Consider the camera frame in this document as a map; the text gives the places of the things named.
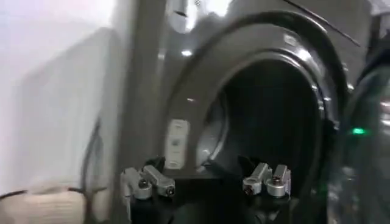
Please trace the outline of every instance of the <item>metal bracket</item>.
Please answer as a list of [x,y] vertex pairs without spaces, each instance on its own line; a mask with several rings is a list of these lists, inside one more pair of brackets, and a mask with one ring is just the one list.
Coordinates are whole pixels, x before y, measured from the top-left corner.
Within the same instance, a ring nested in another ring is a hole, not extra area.
[[265,182],[267,191],[274,197],[283,197],[291,193],[291,171],[286,165],[278,165],[274,175]]
[[272,175],[272,169],[266,163],[259,163],[251,176],[243,179],[243,190],[247,195],[257,195],[261,192],[263,180]]
[[175,194],[175,181],[164,176],[154,166],[143,167],[143,177],[150,181],[157,188],[157,193],[164,197],[173,197]]

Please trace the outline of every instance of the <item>white wall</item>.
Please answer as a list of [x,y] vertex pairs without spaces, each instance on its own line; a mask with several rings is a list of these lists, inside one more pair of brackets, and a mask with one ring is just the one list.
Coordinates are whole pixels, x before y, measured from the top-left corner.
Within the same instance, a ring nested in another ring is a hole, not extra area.
[[102,116],[113,160],[136,0],[0,2],[0,195],[59,181],[80,187]]

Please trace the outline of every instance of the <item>bolt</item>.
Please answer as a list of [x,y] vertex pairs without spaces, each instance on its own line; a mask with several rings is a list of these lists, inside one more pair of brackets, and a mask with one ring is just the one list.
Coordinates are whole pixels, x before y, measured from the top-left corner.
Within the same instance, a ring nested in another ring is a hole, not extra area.
[[246,195],[249,195],[249,196],[253,195],[254,194],[253,191],[254,190],[253,190],[253,188],[251,186],[245,186],[245,188],[244,188],[244,192],[245,192]]
[[165,193],[168,197],[172,197],[175,194],[175,188],[174,187],[168,187],[165,190]]
[[138,182],[138,187],[141,188],[141,189],[145,189],[149,186],[148,182],[145,180],[145,179],[141,179],[139,182]]
[[282,180],[280,179],[280,177],[272,177],[272,183],[277,184],[277,185],[281,185]]

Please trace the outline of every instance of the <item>front-load washing machine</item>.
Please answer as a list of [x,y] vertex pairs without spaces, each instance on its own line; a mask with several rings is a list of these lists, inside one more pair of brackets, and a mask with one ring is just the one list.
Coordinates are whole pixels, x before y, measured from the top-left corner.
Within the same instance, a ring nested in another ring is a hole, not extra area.
[[119,169],[160,156],[176,180],[235,179],[283,164],[292,198],[314,194],[364,66],[369,3],[142,1],[138,13]]

